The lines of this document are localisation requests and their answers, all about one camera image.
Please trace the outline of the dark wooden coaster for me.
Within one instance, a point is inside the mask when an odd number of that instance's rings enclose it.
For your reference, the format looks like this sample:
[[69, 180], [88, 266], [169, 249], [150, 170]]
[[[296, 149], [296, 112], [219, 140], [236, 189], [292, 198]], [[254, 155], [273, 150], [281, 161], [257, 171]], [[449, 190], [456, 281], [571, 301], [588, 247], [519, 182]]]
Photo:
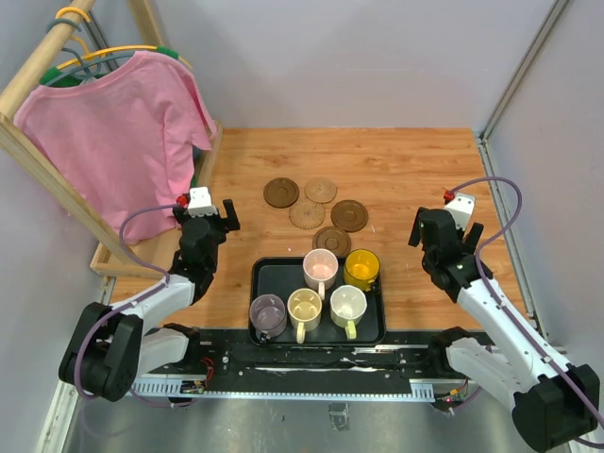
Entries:
[[313, 249], [326, 249], [336, 257], [345, 257], [352, 247], [349, 234], [336, 226], [326, 226], [318, 230], [312, 238]]
[[298, 200], [299, 188], [293, 180], [287, 177], [277, 177], [265, 185], [263, 197], [271, 207], [285, 209]]
[[362, 230], [369, 220], [366, 207], [357, 200], [342, 200], [332, 209], [330, 214], [334, 226], [346, 232]]

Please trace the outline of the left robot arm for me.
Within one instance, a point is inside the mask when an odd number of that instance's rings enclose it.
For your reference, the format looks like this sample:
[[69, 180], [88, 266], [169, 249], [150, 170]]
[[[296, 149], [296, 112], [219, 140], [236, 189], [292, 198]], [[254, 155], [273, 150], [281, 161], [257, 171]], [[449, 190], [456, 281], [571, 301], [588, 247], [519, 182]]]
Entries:
[[185, 195], [187, 206], [171, 205], [181, 225], [179, 248], [169, 270], [146, 290], [112, 306], [93, 302], [81, 312], [59, 365], [59, 379], [84, 398], [115, 402], [129, 393], [135, 379], [164, 364], [189, 374], [202, 361], [194, 333], [160, 322], [198, 302], [218, 267], [218, 248], [240, 229], [234, 203], [202, 213]]

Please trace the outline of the yellow transparent cup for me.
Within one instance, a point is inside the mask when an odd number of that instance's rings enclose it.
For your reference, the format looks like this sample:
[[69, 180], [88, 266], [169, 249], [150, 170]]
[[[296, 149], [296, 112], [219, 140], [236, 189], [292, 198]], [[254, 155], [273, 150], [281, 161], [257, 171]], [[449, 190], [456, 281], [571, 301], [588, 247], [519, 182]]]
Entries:
[[344, 262], [344, 283], [363, 292], [370, 292], [378, 279], [380, 262], [378, 256], [367, 249], [356, 249], [349, 253]]

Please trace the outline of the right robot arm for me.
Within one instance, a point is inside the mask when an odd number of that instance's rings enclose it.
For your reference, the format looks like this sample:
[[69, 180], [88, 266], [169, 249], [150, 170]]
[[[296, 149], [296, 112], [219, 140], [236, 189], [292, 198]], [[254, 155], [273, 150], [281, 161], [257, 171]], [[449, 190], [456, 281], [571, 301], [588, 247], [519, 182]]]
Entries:
[[573, 365], [531, 327], [474, 253], [482, 227], [468, 234], [450, 210], [417, 211], [409, 244], [421, 246], [432, 283], [477, 320], [498, 349], [489, 352], [460, 327], [433, 337], [428, 368], [440, 378], [460, 373], [494, 397], [533, 450], [546, 452], [594, 431], [600, 379]]

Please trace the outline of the woven rattan coaster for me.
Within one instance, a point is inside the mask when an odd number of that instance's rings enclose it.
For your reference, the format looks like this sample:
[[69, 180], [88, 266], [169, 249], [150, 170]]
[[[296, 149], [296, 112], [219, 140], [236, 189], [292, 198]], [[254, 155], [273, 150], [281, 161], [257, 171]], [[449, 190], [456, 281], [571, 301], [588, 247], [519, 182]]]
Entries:
[[301, 229], [313, 229], [323, 224], [326, 211], [322, 204], [309, 199], [298, 199], [289, 208], [291, 223]]
[[314, 178], [310, 180], [305, 186], [305, 195], [308, 197], [309, 200], [315, 203], [329, 203], [335, 198], [336, 194], [336, 184], [326, 178]]

